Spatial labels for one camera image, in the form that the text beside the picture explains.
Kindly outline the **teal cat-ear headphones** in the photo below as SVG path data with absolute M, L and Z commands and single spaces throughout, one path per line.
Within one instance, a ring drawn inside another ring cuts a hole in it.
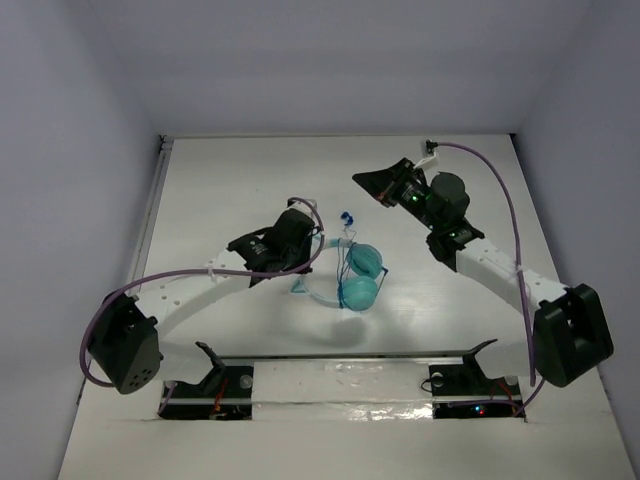
M 348 238 L 328 239 L 319 251 L 333 249 L 338 253 L 333 297 L 314 291 L 308 284 L 306 275 L 300 275 L 289 292 L 307 295 L 316 303 L 332 309 L 347 309 L 352 312 L 369 310 L 374 306 L 389 273 L 383 264 L 381 253 L 370 244 L 358 243 Z

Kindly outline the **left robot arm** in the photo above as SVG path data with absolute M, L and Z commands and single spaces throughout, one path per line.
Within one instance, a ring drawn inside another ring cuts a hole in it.
M 172 344 L 168 335 L 199 312 L 264 280 L 306 273 L 324 245 L 312 203 L 293 198 L 276 222 L 245 234 L 205 266 L 140 278 L 105 297 L 84 333 L 79 363 L 86 380 L 122 395 L 150 381 L 215 392 L 222 364 L 202 340 Z

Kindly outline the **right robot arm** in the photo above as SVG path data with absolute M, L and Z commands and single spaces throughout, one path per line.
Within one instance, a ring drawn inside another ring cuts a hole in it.
M 569 287 L 545 278 L 500 251 L 466 219 L 470 197 L 460 177 L 443 172 L 428 180 L 403 158 L 352 179 L 379 204 L 400 206 L 427 227 L 426 243 L 438 262 L 523 315 L 534 369 L 548 383 L 566 387 L 613 355 L 597 292 L 586 284 Z

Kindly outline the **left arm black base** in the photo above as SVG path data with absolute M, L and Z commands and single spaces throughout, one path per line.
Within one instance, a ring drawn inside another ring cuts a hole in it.
M 198 383 L 165 383 L 157 415 L 163 420 L 244 421 L 252 419 L 254 366 L 228 365 L 204 342 L 195 345 L 210 366 Z

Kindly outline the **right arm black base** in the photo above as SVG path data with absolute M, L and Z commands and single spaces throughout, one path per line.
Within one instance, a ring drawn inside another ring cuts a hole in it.
M 496 339 L 487 340 L 465 351 L 460 363 L 429 367 L 420 389 L 431 395 L 435 419 L 524 417 L 518 379 L 509 385 L 506 377 L 489 378 L 476 359 L 479 352 L 495 342 Z

